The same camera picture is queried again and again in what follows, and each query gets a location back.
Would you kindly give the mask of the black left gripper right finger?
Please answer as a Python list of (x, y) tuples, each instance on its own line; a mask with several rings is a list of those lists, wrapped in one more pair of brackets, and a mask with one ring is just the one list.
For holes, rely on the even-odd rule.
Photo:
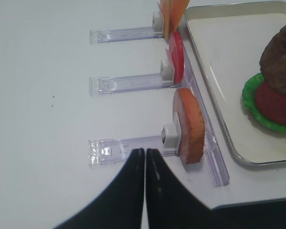
[(146, 205), (151, 229), (227, 229), (229, 223), (195, 198), (157, 149), (146, 152)]

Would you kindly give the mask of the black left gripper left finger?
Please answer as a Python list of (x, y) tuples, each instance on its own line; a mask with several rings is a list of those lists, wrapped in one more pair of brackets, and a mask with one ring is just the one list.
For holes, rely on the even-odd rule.
[(58, 229), (140, 229), (144, 202), (144, 149), (131, 151), (110, 185)]

